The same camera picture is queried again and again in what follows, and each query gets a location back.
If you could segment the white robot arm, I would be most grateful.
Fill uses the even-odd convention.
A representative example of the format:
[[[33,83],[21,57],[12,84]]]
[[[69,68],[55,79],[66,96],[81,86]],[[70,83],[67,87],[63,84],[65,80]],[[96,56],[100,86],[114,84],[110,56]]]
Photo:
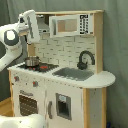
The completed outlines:
[[[5,46],[6,53],[0,58],[0,71],[22,54],[20,37],[25,36],[29,44],[40,40],[36,13],[28,10],[21,13],[18,22],[0,27],[0,42]]]

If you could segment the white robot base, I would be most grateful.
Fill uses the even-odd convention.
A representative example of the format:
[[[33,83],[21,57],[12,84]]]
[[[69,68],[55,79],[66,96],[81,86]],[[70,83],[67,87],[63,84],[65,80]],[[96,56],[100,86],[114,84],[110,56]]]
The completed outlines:
[[[39,114],[22,117],[0,116],[0,128],[45,128],[45,121]]]

